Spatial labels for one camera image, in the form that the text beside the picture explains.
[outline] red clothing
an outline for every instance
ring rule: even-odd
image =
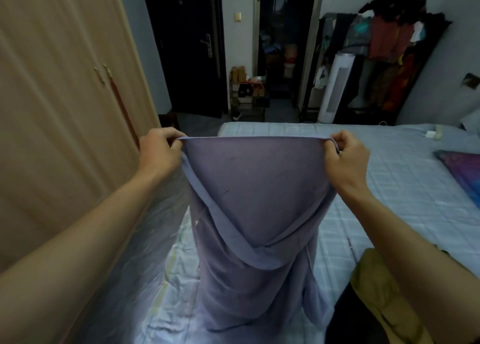
[[[397,62],[409,46],[413,25],[399,25],[386,22],[380,16],[371,21],[371,42],[369,58],[385,62]]]

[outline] purple fabric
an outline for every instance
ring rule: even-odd
[[[229,342],[271,342],[303,308],[333,306],[313,275],[318,226],[336,195],[317,137],[184,138],[204,324]]]
[[[440,159],[453,177],[480,208],[480,154],[437,150],[433,153]]]

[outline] hand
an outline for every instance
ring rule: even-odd
[[[182,142],[176,140],[187,136],[177,129],[151,129],[140,138],[140,166],[137,175],[146,176],[159,184],[180,165]]]
[[[331,140],[323,144],[325,169],[333,187],[342,198],[369,194],[367,187],[369,149],[347,130],[333,134],[332,138],[342,151],[338,154]]]

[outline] floor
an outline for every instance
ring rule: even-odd
[[[229,115],[222,115],[220,119],[208,116],[178,113],[178,122],[181,130],[189,136],[216,136],[220,126],[231,122]],[[260,118],[241,118],[240,121],[260,122]],[[265,122],[299,122],[297,109],[292,107],[289,99],[272,99],[270,107],[265,109]]]

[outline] door lock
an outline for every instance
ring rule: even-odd
[[[207,40],[200,39],[200,42],[207,45],[208,58],[213,58],[212,38],[210,37],[210,35],[208,33],[207,33],[206,37],[207,37]]]

